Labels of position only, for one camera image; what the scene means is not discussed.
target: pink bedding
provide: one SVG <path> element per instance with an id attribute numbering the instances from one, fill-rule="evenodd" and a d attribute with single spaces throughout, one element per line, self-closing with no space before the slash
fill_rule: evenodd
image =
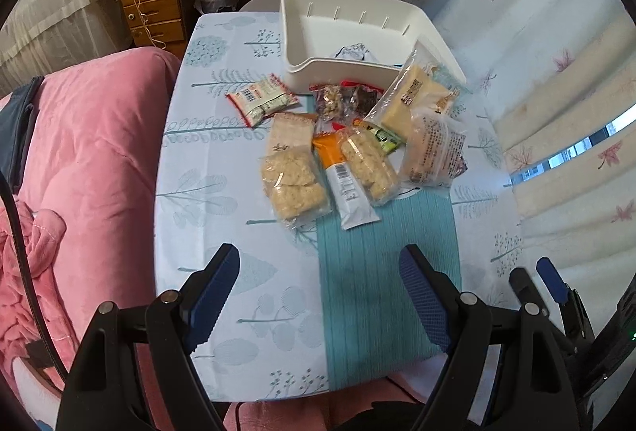
<path id="1" fill-rule="evenodd" d="M 36 280 L 48 280 L 47 302 L 66 311 L 74 346 L 101 302 L 131 307 L 155 297 L 155 181 L 179 65 L 159 49 L 128 50 L 50 74 L 36 97 L 39 113 L 17 199 L 27 238 L 43 239 L 43 231 L 32 232 L 40 214 L 63 234 L 58 247 L 47 241 Z M 36 277 L 34 254 L 29 262 Z M 23 355 L 23 347 L 6 341 L 0 348 Z M 59 352 L 69 367 L 74 350 Z M 11 361 L 3 358 L 5 365 Z"/>

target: black cable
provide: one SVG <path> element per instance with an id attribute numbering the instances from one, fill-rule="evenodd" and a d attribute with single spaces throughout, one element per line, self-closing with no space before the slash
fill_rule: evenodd
<path id="1" fill-rule="evenodd" d="M 421 400 L 417 400 L 415 398 L 414 395 L 412 395 L 411 393 L 409 393 L 409 391 L 406 388 L 401 387 L 397 382 L 395 382 L 393 379 L 391 379 L 390 377 L 386 377 L 387 381 L 389 381 L 391 384 L 393 384 L 396 388 L 399 388 L 400 391 L 402 391 L 403 394 L 406 395 L 406 397 L 410 398 L 414 403 L 416 404 L 422 404 Z"/>
<path id="2" fill-rule="evenodd" d="M 234 408 L 234 420 L 237 423 L 237 431 L 240 431 L 240 421 L 239 421 L 239 408 L 243 405 L 242 402 L 238 403 L 236 408 Z"/>
<path id="3" fill-rule="evenodd" d="M 42 310 L 40 309 L 37 301 L 36 289 L 33 286 L 33 278 L 31 278 L 31 268 L 29 267 L 27 250 L 24 247 L 24 236 L 22 235 L 18 208 L 15 205 L 11 187 L 9 187 L 9 184 L 2 173 L 0 173 L 0 198 L 4 203 L 6 215 L 9 219 L 9 226 L 11 227 L 11 233 L 14 239 L 15 256 L 18 259 L 18 267 L 20 268 L 22 284 L 24 285 L 24 293 L 29 301 L 31 315 L 33 315 L 33 320 L 36 322 L 37 332 L 40 335 L 40 339 L 44 342 L 44 346 L 47 349 L 49 357 L 53 361 L 55 370 L 57 370 L 62 381 L 66 382 L 66 378 L 69 373 L 66 371 L 64 363 L 62 363 L 62 358 L 60 358 L 60 355 L 57 353 L 51 334 L 49 334 L 47 323 L 44 321 Z"/>

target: bed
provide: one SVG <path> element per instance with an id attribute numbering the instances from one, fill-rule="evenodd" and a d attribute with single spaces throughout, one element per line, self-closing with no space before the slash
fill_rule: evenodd
<path id="1" fill-rule="evenodd" d="M 0 94 L 131 41 L 117 0 L 19 0 L 0 29 Z"/>
<path id="2" fill-rule="evenodd" d="M 37 122 L 17 203 L 27 252 L 37 255 L 55 241 L 49 268 L 35 266 L 32 253 L 29 263 L 67 369 L 101 302 L 131 307 L 155 298 L 155 181 L 179 65 L 178 58 L 160 49 L 131 49 L 49 74 L 37 93 Z M 2 239 L 5 219 L 2 208 Z M 51 414 L 55 404 L 42 401 L 55 400 L 55 391 L 18 359 L 25 356 L 25 343 L 37 339 L 30 332 L 33 324 L 21 319 L 20 307 L 15 321 L 7 317 L 15 312 L 6 295 L 14 257 L 5 247 L 4 264 L 0 262 L 0 365 L 30 413 Z M 39 287 L 47 274 L 52 278 L 48 287 L 55 292 L 43 297 Z M 61 385 L 53 369 L 38 371 L 42 373 Z M 55 413 L 52 421 L 38 419 L 53 425 Z"/>

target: blue gripper pad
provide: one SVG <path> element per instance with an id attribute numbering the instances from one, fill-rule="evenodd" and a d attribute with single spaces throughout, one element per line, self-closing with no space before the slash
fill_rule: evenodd
<path id="1" fill-rule="evenodd" d="M 215 262 L 218 264 L 216 272 L 207 283 L 203 284 L 207 270 L 214 268 Z M 198 345 L 210 339 L 216 320 L 219 319 L 221 310 L 239 275 L 239 264 L 239 251 L 236 247 L 222 245 L 206 269 L 193 273 L 184 284 L 182 291 L 185 291 L 186 287 L 192 286 L 193 294 L 196 295 L 200 292 L 199 296 L 194 298 L 188 296 L 188 293 L 184 293 L 181 314 L 187 325 L 183 338 L 186 354 L 192 354 Z M 193 278 L 195 275 L 200 275 L 200 279 Z"/>
<path id="2" fill-rule="evenodd" d="M 537 261 L 537 273 L 543 280 L 543 284 L 546 285 L 552 300 L 557 304 L 567 303 L 567 294 L 570 288 L 563 282 L 561 275 L 559 275 L 557 268 L 548 257 L 542 257 Z"/>
<path id="3" fill-rule="evenodd" d="M 446 310 L 406 248 L 399 255 L 399 274 L 430 341 L 447 352 L 451 339 Z"/>

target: barcode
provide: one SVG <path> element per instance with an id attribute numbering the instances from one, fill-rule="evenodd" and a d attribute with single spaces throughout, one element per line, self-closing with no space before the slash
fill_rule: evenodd
<path id="1" fill-rule="evenodd" d="M 256 97 L 254 96 L 254 94 L 250 91 L 249 88 L 246 88 L 245 90 L 243 90 L 241 92 L 244 96 L 246 96 L 247 100 L 250 103 L 253 103 L 256 100 Z"/>
<path id="2" fill-rule="evenodd" d="M 336 164 L 336 174 L 340 181 L 349 179 L 349 170 L 344 164 Z"/>

